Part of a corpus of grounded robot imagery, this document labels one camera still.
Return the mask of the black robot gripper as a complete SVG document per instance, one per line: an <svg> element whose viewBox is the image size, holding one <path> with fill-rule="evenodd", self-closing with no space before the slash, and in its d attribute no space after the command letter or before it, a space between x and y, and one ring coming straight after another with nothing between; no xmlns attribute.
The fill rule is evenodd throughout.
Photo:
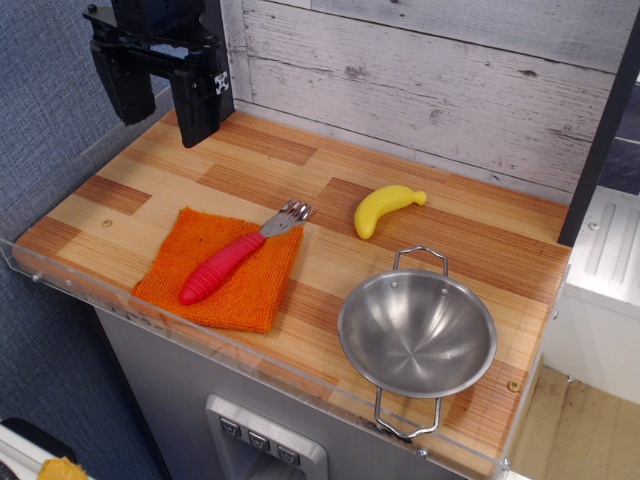
<svg viewBox="0 0 640 480"><path fill-rule="evenodd" d="M182 143L196 146L215 133L221 122L220 40L203 24L203 1L111 1L91 3L83 16L93 28L90 51L113 109L125 125L154 112L150 74L130 55L152 46L192 50L171 58L168 79Z"/></svg>

